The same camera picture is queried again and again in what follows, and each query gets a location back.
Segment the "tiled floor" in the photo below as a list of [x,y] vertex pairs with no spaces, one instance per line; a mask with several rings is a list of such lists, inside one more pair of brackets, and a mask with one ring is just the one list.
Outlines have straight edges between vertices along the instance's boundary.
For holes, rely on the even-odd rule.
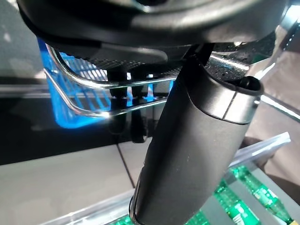
[[2,165],[0,221],[36,225],[131,189],[115,145]]
[[121,153],[124,157],[134,184],[137,183],[139,178],[151,140],[152,138],[148,138],[143,144],[133,144],[132,142],[124,142],[119,144]]

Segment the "black cylindrical handle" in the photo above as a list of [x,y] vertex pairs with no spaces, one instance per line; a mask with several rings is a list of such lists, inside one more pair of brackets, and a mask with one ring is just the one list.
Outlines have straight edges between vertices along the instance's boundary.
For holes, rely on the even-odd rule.
[[262,94],[258,80],[245,79],[214,80],[197,60],[183,67],[147,151],[130,206],[133,221],[183,225],[202,207],[239,148]]

